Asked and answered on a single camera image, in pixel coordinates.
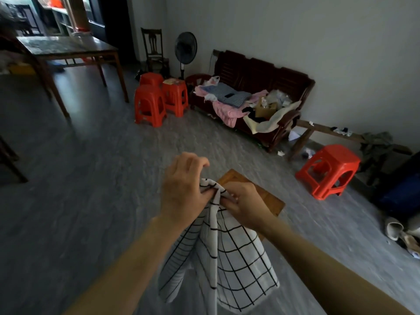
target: stool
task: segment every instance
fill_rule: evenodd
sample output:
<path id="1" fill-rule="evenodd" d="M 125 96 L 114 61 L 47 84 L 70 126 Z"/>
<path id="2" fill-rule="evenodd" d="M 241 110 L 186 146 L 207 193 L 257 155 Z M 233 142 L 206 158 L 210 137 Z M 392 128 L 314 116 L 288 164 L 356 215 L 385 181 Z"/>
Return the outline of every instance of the stool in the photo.
<path id="1" fill-rule="evenodd" d="M 153 127 L 160 127 L 162 119 L 166 117 L 165 96 L 159 87 L 153 85 L 141 85 L 137 87 L 134 95 L 135 123 L 146 120 Z"/>
<path id="2" fill-rule="evenodd" d="M 328 145 L 312 156 L 306 164 L 296 173 L 296 179 L 309 183 L 312 196 L 318 200 L 325 200 L 330 194 L 344 191 L 346 185 L 353 178 L 359 168 L 360 159 L 348 148 L 342 145 Z M 317 182 L 309 173 L 323 175 L 322 181 Z"/>
<path id="3" fill-rule="evenodd" d="M 176 117 L 184 115 L 184 109 L 188 107 L 188 94 L 186 84 L 178 80 L 174 84 L 162 84 L 162 91 L 166 97 L 165 107 L 175 113 Z"/>
<path id="4" fill-rule="evenodd" d="M 144 73 L 140 76 L 140 85 L 160 86 L 163 76 L 157 73 Z"/>

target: forearm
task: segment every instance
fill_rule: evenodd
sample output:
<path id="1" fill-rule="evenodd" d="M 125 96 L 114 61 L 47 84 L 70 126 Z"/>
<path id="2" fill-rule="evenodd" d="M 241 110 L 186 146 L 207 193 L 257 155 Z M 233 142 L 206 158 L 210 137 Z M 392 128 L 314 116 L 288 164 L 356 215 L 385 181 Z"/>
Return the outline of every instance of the forearm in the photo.
<path id="1" fill-rule="evenodd" d="M 181 232 L 170 221 L 154 218 L 142 236 L 64 315 L 131 315 L 166 252 Z"/>
<path id="2" fill-rule="evenodd" d="M 267 217 L 260 232 L 286 258 L 328 315 L 412 315 L 400 303 L 295 234 L 277 218 Z"/>

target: pink blanket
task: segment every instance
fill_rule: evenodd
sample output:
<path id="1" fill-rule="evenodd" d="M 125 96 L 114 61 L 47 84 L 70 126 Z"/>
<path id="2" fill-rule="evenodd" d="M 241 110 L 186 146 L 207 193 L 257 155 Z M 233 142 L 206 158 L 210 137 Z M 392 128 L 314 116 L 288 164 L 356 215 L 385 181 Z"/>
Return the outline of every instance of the pink blanket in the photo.
<path id="1" fill-rule="evenodd" d="M 194 90 L 195 94 L 199 97 L 204 97 L 206 96 L 208 93 L 206 91 L 204 91 L 203 89 L 201 89 L 200 86 L 196 86 L 195 90 Z M 253 94 L 249 101 L 250 102 L 256 102 L 258 100 L 258 98 L 260 96 L 265 96 L 268 94 L 268 91 L 263 90 L 260 91 L 258 93 Z M 244 105 L 242 105 L 242 107 L 240 108 L 234 108 L 232 106 L 223 104 L 219 101 L 213 101 L 213 109 L 216 112 L 216 115 L 220 117 L 220 119 L 229 127 L 235 127 L 236 125 L 236 120 L 238 118 L 242 118 L 246 115 L 249 114 L 249 112 L 242 112 L 242 110 L 245 107 L 248 107 L 249 105 L 246 103 Z"/>

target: person's left hand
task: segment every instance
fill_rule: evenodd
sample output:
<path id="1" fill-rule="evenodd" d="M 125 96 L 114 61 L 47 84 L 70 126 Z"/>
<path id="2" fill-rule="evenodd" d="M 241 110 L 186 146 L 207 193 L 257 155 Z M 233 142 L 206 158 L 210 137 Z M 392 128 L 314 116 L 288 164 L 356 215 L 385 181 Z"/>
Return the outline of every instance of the person's left hand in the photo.
<path id="1" fill-rule="evenodd" d="M 210 166 L 206 157 L 183 152 L 166 168 L 160 197 L 160 217 L 178 228 L 188 227 L 202 212 L 215 193 L 214 189 L 200 192 L 200 174 Z"/>

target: fan head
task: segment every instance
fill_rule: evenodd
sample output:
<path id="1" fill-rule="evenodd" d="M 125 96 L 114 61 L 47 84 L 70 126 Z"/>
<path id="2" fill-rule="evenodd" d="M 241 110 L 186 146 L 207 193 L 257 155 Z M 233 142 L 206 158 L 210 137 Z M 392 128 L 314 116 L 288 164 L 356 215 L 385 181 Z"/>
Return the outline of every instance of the fan head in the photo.
<path id="1" fill-rule="evenodd" d="M 197 54 L 197 40 L 193 33 L 183 32 L 175 41 L 175 55 L 182 64 L 189 64 Z"/>

